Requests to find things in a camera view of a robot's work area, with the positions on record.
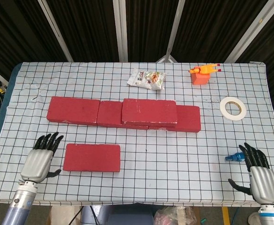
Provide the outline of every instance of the rubber chicken toy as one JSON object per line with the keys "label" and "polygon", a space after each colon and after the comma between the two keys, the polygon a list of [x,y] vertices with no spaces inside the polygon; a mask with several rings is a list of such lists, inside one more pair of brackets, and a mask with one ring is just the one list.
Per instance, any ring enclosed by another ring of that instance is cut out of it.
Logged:
{"label": "rubber chicken toy", "polygon": [[194,67],[190,69],[189,72],[191,74],[191,80],[193,85],[202,85],[207,84],[210,79],[210,73],[220,72],[221,69],[215,69],[214,67],[218,67],[220,64],[209,64],[201,67]]}

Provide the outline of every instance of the orange toy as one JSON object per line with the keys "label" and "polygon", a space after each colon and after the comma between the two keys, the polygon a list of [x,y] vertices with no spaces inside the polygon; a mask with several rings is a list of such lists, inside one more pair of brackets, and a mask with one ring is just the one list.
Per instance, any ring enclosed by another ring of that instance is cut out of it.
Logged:
{"label": "orange toy", "polygon": [[210,64],[190,69],[189,72],[191,74],[192,84],[207,84],[208,80],[210,79],[210,73],[221,71],[221,69],[214,69],[216,66],[220,66],[220,64]]}

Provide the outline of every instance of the blue table edge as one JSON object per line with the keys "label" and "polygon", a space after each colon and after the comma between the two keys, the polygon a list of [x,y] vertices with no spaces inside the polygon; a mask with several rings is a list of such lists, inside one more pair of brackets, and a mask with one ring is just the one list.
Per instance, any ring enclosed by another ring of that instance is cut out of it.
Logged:
{"label": "blue table edge", "polygon": [[3,100],[2,104],[1,104],[1,107],[0,107],[0,133],[1,133],[1,129],[2,129],[2,126],[4,124],[4,121],[5,121],[5,117],[6,117],[6,113],[7,113],[7,107],[10,103],[12,92],[13,92],[13,89],[15,87],[16,77],[17,77],[17,74],[18,74],[18,72],[21,68],[21,65],[22,65],[22,63],[19,63],[18,65],[16,65],[14,67],[14,69],[12,71],[12,74],[11,74],[11,77],[10,77],[10,80],[9,80],[9,84],[7,86],[7,90],[6,90],[4,100]]}

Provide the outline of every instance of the white grid mat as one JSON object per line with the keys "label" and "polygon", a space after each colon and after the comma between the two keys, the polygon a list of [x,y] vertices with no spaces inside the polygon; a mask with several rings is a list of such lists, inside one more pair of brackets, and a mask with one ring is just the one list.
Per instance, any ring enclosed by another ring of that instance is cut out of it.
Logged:
{"label": "white grid mat", "polygon": [[[51,171],[62,169],[68,143],[117,143],[120,172],[67,172],[38,184],[36,203],[87,204],[254,204],[228,183],[249,187],[245,163],[226,162],[248,142],[263,151],[274,171],[274,113],[265,65],[223,64],[207,85],[193,86],[188,70],[176,63],[23,63],[0,135],[0,201],[12,199],[23,164],[35,140],[46,133],[64,135]],[[133,68],[167,72],[165,90],[129,87]],[[176,100],[200,107],[201,131],[134,130],[49,123],[51,96],[123,100]],[[241,121],[224,119],[220,100],[237,97],[248,109]]]}

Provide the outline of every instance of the grid tablecloth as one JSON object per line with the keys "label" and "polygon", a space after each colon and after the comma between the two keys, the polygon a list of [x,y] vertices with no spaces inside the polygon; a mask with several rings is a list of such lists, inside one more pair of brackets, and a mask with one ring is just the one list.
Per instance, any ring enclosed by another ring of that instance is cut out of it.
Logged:
{"label": "grid tablecloth", "polygon": [[[64,135],[51,171],[62,169],[68,143],[117,143],[120,172],[68,172],[38,184],[38,204],[156,203],[251,205],[251,196],[228,183],[249,186],[245,163],[227,162],[245,141],[268,157],[274,171],[274,113],[264,64],[221,64],[209,83],[193,86],[195,63],[23,63],[0,134],[0,201],[12,199],[20,172],[39,136]],[[166,72],[165,89],[127,85],[134,68]],[[51,123],[51,96],[117,100],[176,100],[200,107],[199,133],[134,130]],[[237,97],[247,114],[241,121],[222,117],[221,99]]]}

